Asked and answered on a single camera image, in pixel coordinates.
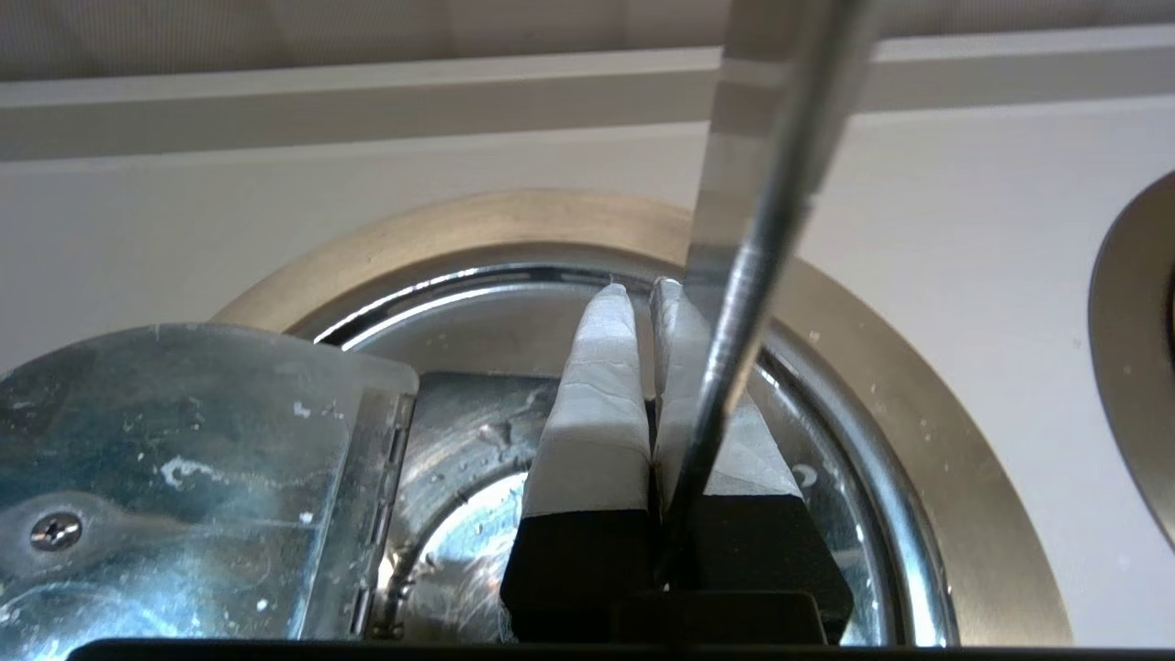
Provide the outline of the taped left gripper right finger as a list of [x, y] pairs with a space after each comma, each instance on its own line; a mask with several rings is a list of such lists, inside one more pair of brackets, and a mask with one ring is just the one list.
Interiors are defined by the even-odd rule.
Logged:
[[[654, 461], [663, 505], [676, 501], [687, 461], [689, 414], [699, 377], [687, 360], [709, 351], [711, 331], [682, 284], [658, 279], [651, 315], [659, 394]], [[709, 483], [691, 510], [678, 566], [689, 591], [795, 593], [813, 602], [822, 643], [844, 634], [855, 600], [811, 518], [767, 420], [747, 394], [727, 414]]]

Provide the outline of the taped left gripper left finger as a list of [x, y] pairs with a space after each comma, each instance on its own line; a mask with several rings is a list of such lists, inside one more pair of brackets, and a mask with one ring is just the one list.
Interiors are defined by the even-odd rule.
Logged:
[[521, 503], [501, 585], [529, 645], [605, 643], [617, 602], [651, 582], [651, 446], [625, 286], [588, 301]]

